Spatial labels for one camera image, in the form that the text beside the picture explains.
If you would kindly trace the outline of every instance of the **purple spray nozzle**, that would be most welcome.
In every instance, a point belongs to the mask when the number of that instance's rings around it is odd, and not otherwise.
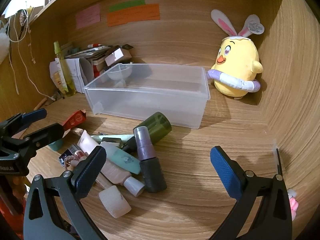
[[[148,128],[139,126],[133,131],[137,143],[137,152],[140,161],[155,158],[156,152],[151,143]]]

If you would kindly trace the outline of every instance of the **screw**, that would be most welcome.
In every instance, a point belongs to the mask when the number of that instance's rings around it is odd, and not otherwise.
[[[63,173],[63,177],[65,177],[65,178],[69,177],[70,175],[71,175],[71,171],[65,171]]]
[[[280,174],[276,175],[276,179],[279,180],[279,181],[283,180],[283,178],[282,178],[282,176]]]
[[[246,171],[245,172],[246,176],[248,176],[249,178],[252,178],[254,176],[253,171]]]
[[[41,178],[41,175],[40,174],[37,174],[33,179],[35,180],[35,181],[37,181],[37,180],[39,180]]]

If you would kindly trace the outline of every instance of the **purple bottle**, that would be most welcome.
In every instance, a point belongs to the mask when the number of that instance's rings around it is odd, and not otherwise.
[[[156,157],[155,149],[151,143],[148,128],[139,126],[134,129],[133,133],[137,143],[139,164],[146,190],[150,193],[165,190],[167,184],[162,174],[159,159]]]

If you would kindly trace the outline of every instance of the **yellow chick plush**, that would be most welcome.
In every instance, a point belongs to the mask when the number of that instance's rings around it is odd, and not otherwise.
[[[237,34],[221,11],[213,10],[212,14],[212,19],[231,36],[223,39],[208,77],[213,78],[215,87],[227,96],[241,98],[248,92],[258,91],[260,84],[255,77],[263,71],[263,67],[259,62],[257,48],[247,36],[252,34],[248,29],[249,23],[261,26],[259,18],[256,15],[249,16],[244,28]]]

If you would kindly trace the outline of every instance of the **translucent plastic container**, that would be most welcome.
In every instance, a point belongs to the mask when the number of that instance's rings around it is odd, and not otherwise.
[[[117,64],[84,91],[94,114],[145,120],[161,112],[190,128],[199,128],[210,99],[204,68],[167,64]]]

